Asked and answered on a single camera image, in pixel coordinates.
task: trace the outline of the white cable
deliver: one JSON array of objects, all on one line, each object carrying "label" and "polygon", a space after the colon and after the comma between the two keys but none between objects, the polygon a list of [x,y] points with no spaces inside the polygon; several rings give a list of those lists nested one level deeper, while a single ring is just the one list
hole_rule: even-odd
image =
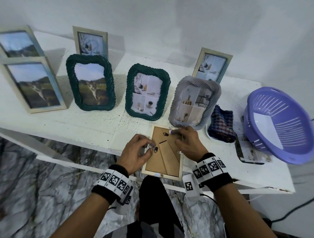
[{"label": "white cable", "polygon": [[252,198],[252,199],[250,199],[250,200],[246,200],[246,201],[247,201],[247,202],[250,202],[250,201],[253,201],[253,200],[255,200],[255,199],[257,199],[257,198],[259,198],[259,197],[261,197],[261,196],[263,196],[263,194],[261,194],[261,195],[255,197],[255,198]]}]

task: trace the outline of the black pants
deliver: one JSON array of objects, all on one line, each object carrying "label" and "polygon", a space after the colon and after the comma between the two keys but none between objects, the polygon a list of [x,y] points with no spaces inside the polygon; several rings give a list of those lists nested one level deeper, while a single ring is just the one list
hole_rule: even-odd
[{"label": "black pants", "polygon": [[173,234],[173,224],[184,233],[166,189],[157,177],[146,176],[139,189],[139,220],[149,225],[159,223],[159,234],[163,237]]}]

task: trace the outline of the black cable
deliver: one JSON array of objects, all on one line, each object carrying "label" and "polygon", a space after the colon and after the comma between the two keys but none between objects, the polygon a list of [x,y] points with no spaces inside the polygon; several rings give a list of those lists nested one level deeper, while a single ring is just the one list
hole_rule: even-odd
[{"label": "black cable", "polygon": [[296,210],[298,210],[298,209],[300,209],[300,208],[302,208],[302,207],[304,207],[304,206],[310,204],[310,203],[313,202],[313,201],[314,201],[314,198],[312,198],[311,200],[309,200],[309,201],[307,201],[307,202],[305,202],[305,203],[303,203],[303,204],[297,206],[296,208],[293,208],[290,212],[288,212],[288,213],[287,213],[286,215],[284,215],[282,218],[277,219],[277,220],[274,220],[274,221],[272,221],[272,223],[274,223],[274,222],[279,222],[279,221],[282,221],[282,220],[286,219],[291,213],[293,213],[293,212],[295,212]]},{"label": "black cable", "polygon": [[216,203],[216,205],[218,206],[217,202],[216,202],[214,199],[212,199],[210,196],[205,195],[205,194],[203,194],[203,193],[201,193],[200,195],[202,195],[202,196],[206,196],[206,197],[209,197],[209,198],[210,198],[211,200],[213,200],[213,201],[214,201],[214,203]]}]

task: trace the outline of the white table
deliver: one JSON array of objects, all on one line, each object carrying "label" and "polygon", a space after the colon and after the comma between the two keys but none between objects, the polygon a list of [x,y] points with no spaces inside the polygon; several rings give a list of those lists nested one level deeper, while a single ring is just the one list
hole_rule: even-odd
[{"label": "white table", "polygon": [[[35,32],[35,36],[57,75],[68,109],[35,114],[26,113],[0,73],[0,136],[37,153],[38,159],[101,173],[101,169],[71,162],[28,134],[120,155],[125,144],[134,134],[149,136],[153,124],[171,126],[168,115],[175,88],[179,80],[192,74],[191,68],[124,52],[109,51],[109,61],[112,63],[115,79],[116,106],[111,111],[83,111],[73,100],[65,66],[68,56],[75,53],[74,41],[41,32]],[[127,73],[135,63],[162,68],[170,75],[171,85],[164,114],[155,122],[131,117],[124,109]],[[224,76],[220,85],[222,95],[218,104],[224,110],[232,110],[237,120],[244,111],[247,96],[261,87],[258,82],[227,76]],[[205,134],[205,129],[198,133],[208,151],[223,158],[232,178],[238,179],[236,184],[241,193],[287,194],[295,192],[289,169],[284,162],[274,158],[273,163],[264,165],[242,163],[236,155],[234,145],[210,140]],[[193,162],[185,159],[183,171],[192,172],[189,169],[191,163]],[[140,178],[132,176],[130,178],[141,182]],[[185,191],[184,188],[167,184],[165,187]]]}]

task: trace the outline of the checkered fabric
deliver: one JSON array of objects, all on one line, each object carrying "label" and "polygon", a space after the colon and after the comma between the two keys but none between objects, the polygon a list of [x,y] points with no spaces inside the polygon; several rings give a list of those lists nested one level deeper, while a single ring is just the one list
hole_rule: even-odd
[{"label": "checkered fabric", "polygon": [[212,122],[207,129],[210,137],[227,143],[235,142],[236,133],[233,130],[233,111],[224,111],[216,105],[211,119]]}]

